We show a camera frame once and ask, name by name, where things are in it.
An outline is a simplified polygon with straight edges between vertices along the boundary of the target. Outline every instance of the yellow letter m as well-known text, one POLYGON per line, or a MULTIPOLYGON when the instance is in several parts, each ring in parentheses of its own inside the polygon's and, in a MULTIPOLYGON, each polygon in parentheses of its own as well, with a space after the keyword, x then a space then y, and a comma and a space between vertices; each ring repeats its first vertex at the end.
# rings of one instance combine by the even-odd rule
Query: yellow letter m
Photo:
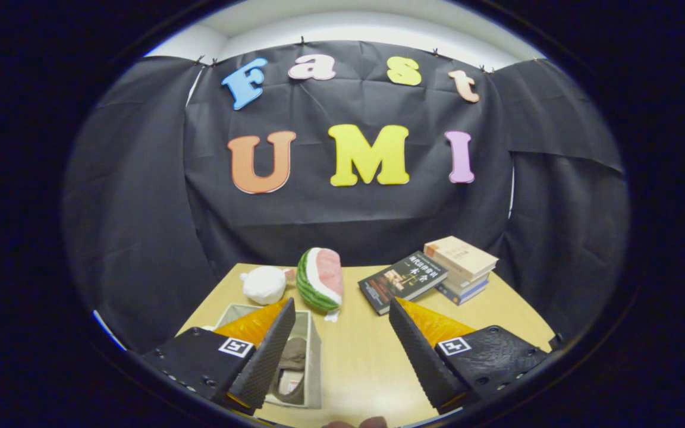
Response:
POLYGON ((400 125, 386 125, 370 146, 364 134, 356 125, 334 125, 329 135, 337 144, 337 170, 329 179, 332 186, 353 186, 359 178, 353 174, 353 165, 366 184, 372 182, 377 168, 382 163, 382 171, 377 176, 380 184, 406 184, 406 161, 403 154, 404 143, 409 130, 400 125))

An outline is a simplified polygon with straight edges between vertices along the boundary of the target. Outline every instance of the pink letter i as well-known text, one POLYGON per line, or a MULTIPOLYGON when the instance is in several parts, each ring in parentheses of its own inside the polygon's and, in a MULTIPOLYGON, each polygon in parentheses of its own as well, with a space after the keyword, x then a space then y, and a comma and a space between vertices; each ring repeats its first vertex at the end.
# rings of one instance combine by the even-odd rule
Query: pink letter i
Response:
POLYGON ((451 154, 454 157, 454 170, 448 176, 451 182, 473 182, 475 174, 470 170, 470 134, 460 131, 448 131, 445 138, 451 142, 451 154))

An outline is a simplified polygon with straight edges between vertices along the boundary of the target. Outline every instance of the book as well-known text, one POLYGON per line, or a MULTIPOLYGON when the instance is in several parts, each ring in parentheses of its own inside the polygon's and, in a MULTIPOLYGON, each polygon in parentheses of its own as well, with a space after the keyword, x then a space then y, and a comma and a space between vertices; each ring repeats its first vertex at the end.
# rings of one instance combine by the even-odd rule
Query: book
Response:
POLYGON ((424 252, 427 257, 470 282, 492 271, 498 261, 497 257, 455 236, 428 242, 424 252))
POLYGON ((446 285, 452 292, 462 295, 467 292, 468 289, 474 288, 475 285, 479 285, 482 282, 488 280, 490 272, 482 275, 481 277, 475 279, 474 281, 467 281, 463 276, 460 276, 455 271, 448 270, 448 278, 443 281, 443 285, 446 285))
POLYGON ((440 284, 448 270, 421 251, 359 281, 361 291, 377 314, 389 312, 394 296, 411 300, 440 284))
POLYGON ((447 287, 446 281, 441 282, 441 284, 438 284, 437 287, 435 287, 435 289, 438 290, 442 295, 446 296, 448 300, 453 301, 453 303, 456 304, 456 306, 461 306, 463 303, 466 303, 471 298, 483 292, 483 290, 486 289, 487 284, 488 280, 486 279, 480 284, 475 285, 475 287, 468 288, 467 292, 465 292, 463 295, 454 293, 454 291, 449 289, 449 287, 447 287))

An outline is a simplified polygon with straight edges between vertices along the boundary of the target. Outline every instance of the letter f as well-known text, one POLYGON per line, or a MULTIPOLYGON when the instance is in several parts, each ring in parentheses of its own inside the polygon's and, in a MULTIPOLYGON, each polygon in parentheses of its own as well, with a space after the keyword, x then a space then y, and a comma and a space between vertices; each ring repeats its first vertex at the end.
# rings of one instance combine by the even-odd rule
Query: letter f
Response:
POLYGON ((264 58, 256 58, 240 67, 234 73, 231 73, 231 75, 226 76, 221 82, 221 85, 226 84, 229 87, 231 94, 234 96, 234 109, 243 108, 263 93, 263 89, 253 87, 252 84, 263 83, 263 73, 261 70, 258 70, 258 67, 263 67, 268 63, 264 58))

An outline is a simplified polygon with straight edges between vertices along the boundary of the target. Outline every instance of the black fabric backdrop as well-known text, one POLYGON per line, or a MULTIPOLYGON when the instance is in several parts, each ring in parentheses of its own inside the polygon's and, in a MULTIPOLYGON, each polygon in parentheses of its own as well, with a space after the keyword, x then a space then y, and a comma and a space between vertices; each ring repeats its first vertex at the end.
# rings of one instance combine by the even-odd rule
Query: black fabric backdrop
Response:
POLYGON ((384 265, 446 235, 500 257, 497 273, 570 338, 614 287, 627 201, 611 133, 549 62, 489 74, 402 46, 325 42, 207 68, 141 60, 78 139, 64 228, 84 296, 138 352, 173 336, 234 263, 294 265, 321 246, 339 252, 344 266, 384 265), (307 54, 334 57, 337 76, 291 81, 287 70, 307 54), (391 56, 415 59, 422 83, 392 83, 391 56), (234 111, 221 81, 257 57, 269 62, 263 94, 234 111), (478 103, 456 92, 452 70, 474 79, 478 103), (407 127, 410 181, 333 187, 327 132, 338 124, 358 125, 369 143, 384 125, 407 127), (449 130, 472 136, 471 184, 449 182, 449 130), (266 136, 277 131, 297 134, 288 181, 273 193, 243 193, 231 181, 226 144, 259 136, 255 170, 267 175, 274 148, 266 136))

